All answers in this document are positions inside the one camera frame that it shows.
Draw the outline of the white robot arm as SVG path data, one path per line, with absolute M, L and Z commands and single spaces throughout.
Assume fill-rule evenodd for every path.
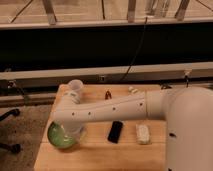
M 75 95 L 69 92 L 53 110 L 54 121 L 69 134 L 79 132 L 87 122 L 164 119 L 166 168 L 213 171 L 213 90 L 154 90 L 84 104 L 78 104 Z

